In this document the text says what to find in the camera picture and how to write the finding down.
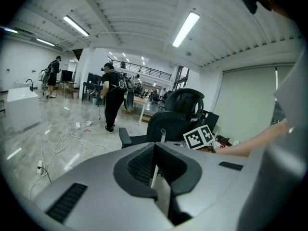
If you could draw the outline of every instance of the black cap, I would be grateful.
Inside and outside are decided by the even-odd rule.
[[[113,68],[114,68],[114,66],[112,65],[112,63],[106,63],[106,64],[104,65],[104,69],[105,69],[106,67],[109,67],[110,69],[113,69]]]

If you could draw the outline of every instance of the shoe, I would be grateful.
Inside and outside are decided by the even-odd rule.
[[[114,128],[108,128],[107,126],[105,126],[105,130],[106,130],[108,133],[113,133],[113,132],[114,132]]]

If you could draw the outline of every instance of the black shorts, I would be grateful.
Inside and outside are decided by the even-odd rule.
[[[49,79],[48,79],[47,85],[48,86],[55,86],[56,85],[56,81],[57,81],[57,76],[51,74]]]

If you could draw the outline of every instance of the fluorescent tube light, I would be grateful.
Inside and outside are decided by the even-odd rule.
[[[49,44],[49,45],[51,45],[51,46],[54,46],[54,44],[51,44],[51,43],[46,42],[46,41],[43,41],[43,40],[41,40],[41,39],[39,39],[39,38],[37,38],[37,41],[42,42],[42,43],[45,43],[45,44]]]
[[[4,28],[3,30],[4,30],[4,31],[11,32],[11,33],[18,33],[16,30],[9,29],[9,28]]]
[[[82,29],[75,21],[73,21],[70,17],[65,16],[63,19],[67,21],[75,29],[77,29],[82,35],[86,37],[89,36],[89,34],[84,29]]]
[[[193,25],[196,24],[196,22],[199,20],[200,16],[190,12],[186,21],[184,22],[181,30],[179,31],[179,34],[177,35],[177,37],[175,38],[172,46],[173,47],[179,47],[180,44],[183,42],[183,40],[185,39],[186,35],[189,33],[189,31],[192,29]]]

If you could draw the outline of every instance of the glossy tile floor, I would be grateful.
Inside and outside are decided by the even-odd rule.
[[[53,154],[54,148],[60,139],[65,127],[69,123],[83,122],[90,120],[94,125],[89,128],[81,128],[76,133],[78,136],[92,144],[101,144],[109,148],[110,151],[121,149],[121,141],[118,130],[120,127],[126,127],[129,135],[143,135],[147,130],[147,123],[142,122],[138,126],[139,115],[126,115],[119,110],[113,134],[109,134],[104,129],[104,112],[101,107],[101,120],[99,120],[99,108],[92,102],[80,99],[72,99],[68,97],[66,100],[59,92],[55,99],[49,99],[48,102],[40,102],[42,123],[33,125],[24,131],[15,133],[10,126],[7,117],[1,118],[1,169],[11,185],[18,193],[29,197],[31,186],[39,178],[37,166],[39,160],[42,160],[41,141],[43,148],[43,156],[45,167],[48,168],[49,161]],[[69,127],[69,131],[73,132],[75,126]],[[58,154],[55,154],[50,165],[50,178],[55,180],[63,175],[71,167],[75,167],[79,163],[93,157],[94,155],[84,147],[77,138],[72,137],[69,132],[64,132],[62,139],[63,147],[69,146]],[[61,141],[56,146],[56,151],[61,149]],[[86,144],[95,154],[104,154],[108,150],[101,146],[92,146]],[[21,148],[21,150],[7,159],[9,155]],[[71,166],[69,162],[76,158]],[[48,186],[48,177],[40,179],[32,189],[31,199],[33,199],[40,191]]]

